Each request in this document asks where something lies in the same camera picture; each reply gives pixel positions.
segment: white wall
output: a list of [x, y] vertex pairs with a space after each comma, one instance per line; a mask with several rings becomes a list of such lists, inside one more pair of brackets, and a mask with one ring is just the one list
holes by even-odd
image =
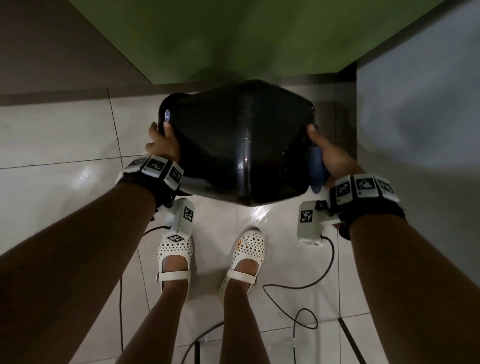
[[358, 161], [480, 286], [480, 0], [357, 72]]

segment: white tile floor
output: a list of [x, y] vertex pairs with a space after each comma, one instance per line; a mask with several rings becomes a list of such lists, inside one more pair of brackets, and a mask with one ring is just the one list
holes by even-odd
[[[287, 88], [315, 104], [317, 123], [331, 140], [354, 135], [354, 130], [347, 127], [351, 124], [346, 122], [348, 118], [336, 118], [338, 105], [346, 105], [349, 115], [354, 113], [351, 102], [355, 98], [354, 85]], [[144, 145], [149, 142], [147, 128], [157, 121], [158, 106], [166, 96], [122, 97], [115, 90], [85, 91], [78, 95], [56, 101], [55, 94], [46, 94], [39, 100], [29, 97], [28, 102], [19, 102], [18, 97], [15, 102], [0, 97], [0, 254], [111, 188], [121, 162], [126, 164], [131, 160], [129, 156], [144, 154]], [[292, 321], [269, 301], [262, 285], [304, 285], [326, 269], [332, 254], [330, 245], [311, 247], [296, 239], [301, 201], [318, 197], [309, 191], [294, 199], [254, 208], [200, 196], [189, 198], [196, 208], [194, 276], [190, 298], [180, 318], [174, 363], [180, 362], [184, 345], [222, 320], [216, 291], [230, 265], [233, 244], [249, 225], [257, 225], [267, 239], [265, 263], [258, 284], [250, 291], [252, 309], [272, 362], [291, 363]], [[149, 227], [162, 225], [162, 220], [162, 216], [157, 216]], [[124, 345], [159, 297], [155, 284], [159, 236], [157, 231], [142, 239], [123, 274]], [[351, 246], [341, 238], [338, 241], [334, 229], [327, 231], [327, 236], [334, 243], [336, 255], [332, 270], [321, 284], [303, 291], [269, 288], [272, 297], [289, 314], [295, 315], [300, 308], [308, 307], [322, 321], [319, 330], [298, 329], [296, 345], [300, 363], [339, 363], [340, 353], [347, 358], [335, 319], [340, 312], [344, 317], [369, 312]], [[110, 364], [120, 355], [119, 299], [118, 285], [72, 364]], [[354, 337], [361, 334], [360, 349], [365, 357], [373, 350], [372, 358], [377, 361], [372, 363], [381, 363], [376, 332], [371, 322], [359, 317], [364, 316], [345, 321], [354, 328]], [[300, 320], [313, 321], [308, 315]], [[221, 329], [208, 335], [208, 343], [202, 346], [202, 363], [218, 361], [221, 335]]]

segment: white shoe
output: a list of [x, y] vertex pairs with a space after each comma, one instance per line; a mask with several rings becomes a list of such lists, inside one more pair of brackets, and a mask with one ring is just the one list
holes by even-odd
[[[220, 303], [225, 299], [225, 289], [227, 288], [228, 282], [230, 279], [241, 280], [242, 282], [250, 283], [248, 290], [252, 287], [252, 284], [255, 284], [257, 280], [257, 274], [260, 271], [260, 267], [264, 261], [265, 257], [265, 243], [264, 237], [260, 230], [250, 229], [247, 230], [241, 237], [240, 241], [235, 246], [235, 251], [233, 252], [233, 261], [230, 269], [223, 280], [220, 290], [218, 291], [218, 296], [220, 298]], [[243, 259], [252, 259], [258, 264], [257, 272], [255, 276], [250, 274], [238, 272], [235, 270], [237, 264]]]
[[[185, 257], [188, 264], [188, 270], [179, 270], [176, 272], [164, 272], [163, 261], [169, 255], [181, 255]], [[190, 292], [190, 278], [192, 276], [192, 272], [190, 271], [192, 255], [193, 255], [192, 237], [182, 240], [180, 242], [173, 242], [166, 238], [162, 239], [162, 243], [158, 247], [158, 273], [156, 275], [156, 281], [162, 283], [160, 286], [160, 294], [163, 290], [163, 282], [167, 280], [187, 279], [188, 288], [187, 288], [187, 295], [185, 297], [185, 301], [187, 301], [188, 293]]]

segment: foot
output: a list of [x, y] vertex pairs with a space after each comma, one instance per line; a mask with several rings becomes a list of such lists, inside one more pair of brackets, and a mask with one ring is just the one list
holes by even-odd
[[[164, 272], [178, 272], [181, 270], [188, 270], [188, 262], [185, 257], [181, 255], [169, 255], [164, 260], [163, 271]], [[163, 289], [182, 289], [187, 291], [188, 287], [188, 280], [180, 279], [180, 280], [168, 280], [163, 282]]]
[[[243, 259], [239, 261], [239, 263], [235, 267], [235, 270], [254, 276], [258, 270], [258, 263], [255, 262], [253, 259]], [[247, 282], [242, 282], [241, 280], [236, 280], [233, 278], [228, 282], [227, 287], [230, 287], [231, 285], [238, 286], [240, 289], [245, 291], [245, 293], [247, 293], [248, 287], [250, 286], [250, 284]]]

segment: black plastic container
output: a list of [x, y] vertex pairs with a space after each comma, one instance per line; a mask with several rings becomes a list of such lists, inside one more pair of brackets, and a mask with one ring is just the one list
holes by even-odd
[[158, 112], [161, 133], [166, 116], [181, 146], [181, 191], [245, 206], [307, 191], [306, 126], [315, 110], [303, 97], [252, 80], [172, 94]]

